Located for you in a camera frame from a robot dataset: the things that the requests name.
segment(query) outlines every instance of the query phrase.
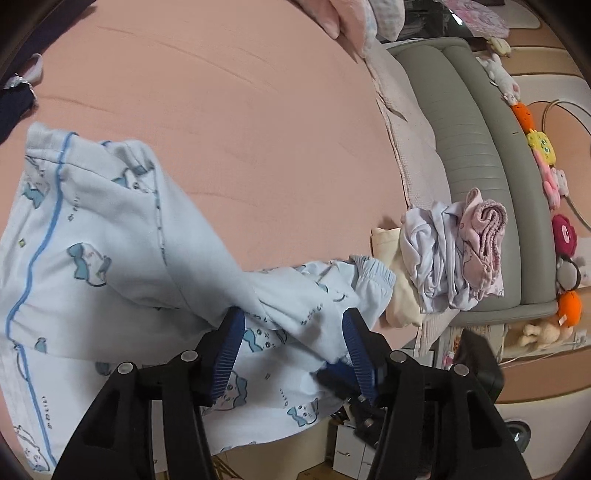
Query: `white drawer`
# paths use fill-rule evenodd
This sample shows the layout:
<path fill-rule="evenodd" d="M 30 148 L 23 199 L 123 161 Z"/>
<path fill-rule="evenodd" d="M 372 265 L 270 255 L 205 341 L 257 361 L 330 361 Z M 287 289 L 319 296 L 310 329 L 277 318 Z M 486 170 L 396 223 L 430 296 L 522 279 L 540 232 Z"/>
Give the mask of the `white drawer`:
<path fill-rule="evenodd" d="M 361 469 L 365 444 L 353 434 L 353 431 L 351 427 L 339 425 L 333 470 L 357 478 Z"/>
<path fill-rule="evenodd" d="M 361 460 L 359 476 L 357 477 L 358 480 L 367 480 L 367 477 L 369 476 L 369 470 L 371 469 L 371 464 L 374 461 L 374 457 L 375 450 L 369 445 L 366 445 L 365 451 L 363 452 L 363 459 Z"/>

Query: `yellow plush toy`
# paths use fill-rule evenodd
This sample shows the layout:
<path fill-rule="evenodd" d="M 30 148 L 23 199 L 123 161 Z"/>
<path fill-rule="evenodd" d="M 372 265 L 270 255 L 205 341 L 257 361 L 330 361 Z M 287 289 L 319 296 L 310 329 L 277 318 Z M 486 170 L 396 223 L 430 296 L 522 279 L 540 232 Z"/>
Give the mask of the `yellow plush toy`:
<path fill-rule="evenodd" d="M 548 165 L 554 165 L 556 163 L 556 154 L 550 143 L 550 139 L 544 132 L 538 132 L 537 130 L 530 130 L 527 134 L 527 143 L 533 150 L 537 150 L 542 154 L 542 159 Z"/>

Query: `red plush toy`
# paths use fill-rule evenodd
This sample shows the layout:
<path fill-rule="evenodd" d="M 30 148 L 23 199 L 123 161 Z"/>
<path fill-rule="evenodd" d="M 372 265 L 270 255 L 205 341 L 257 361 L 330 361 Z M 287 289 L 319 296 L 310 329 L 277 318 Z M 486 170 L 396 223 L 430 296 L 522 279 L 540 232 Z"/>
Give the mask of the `red plush toy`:
<path fill-rule="evenodd" d="M 554 234 L 554 247 L 558 256 L 566 255 L 573 258 L 577 249 L 577 233 L 570 224 L 568 218 L 560 213 L 552 218 L 552 232 Z"/>

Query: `bed frame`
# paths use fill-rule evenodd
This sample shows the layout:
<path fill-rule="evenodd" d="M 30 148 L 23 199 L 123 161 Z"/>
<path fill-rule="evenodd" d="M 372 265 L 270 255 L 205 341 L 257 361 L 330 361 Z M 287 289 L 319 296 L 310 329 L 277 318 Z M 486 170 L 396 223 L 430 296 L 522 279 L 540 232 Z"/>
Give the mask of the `bed frame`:
<path fill-rule="evenodd" d="M 556 254 L 540 174 L 515 115 L 468 43 L 436 38 L 388 51 L 402 64 L 433 127 L 452 201 L 473 187 L 509 217 L 502 243 L 505 295 L 488 298 L 453 325 L 509 323 L 556 313 Z"/>

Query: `pink plush toy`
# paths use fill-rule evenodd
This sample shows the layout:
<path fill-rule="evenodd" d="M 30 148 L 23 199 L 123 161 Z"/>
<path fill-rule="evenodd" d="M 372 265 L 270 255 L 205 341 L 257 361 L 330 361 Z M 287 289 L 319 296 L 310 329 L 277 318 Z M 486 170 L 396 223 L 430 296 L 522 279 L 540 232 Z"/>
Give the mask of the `pink plush toy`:
<path fill-rule="evenodd" d="M 542 186 L 548 199 L 548 206 L 550 210 L 557 210 L 560 207 L 560 189 L 556 184 L 554 175 L 552 175 L 552 170 L 544 161 L 539 151 L 532 148 L 531 152 L 534 154 L 535 162 L 538 164 L 538 169 L 542 176 Z"/>

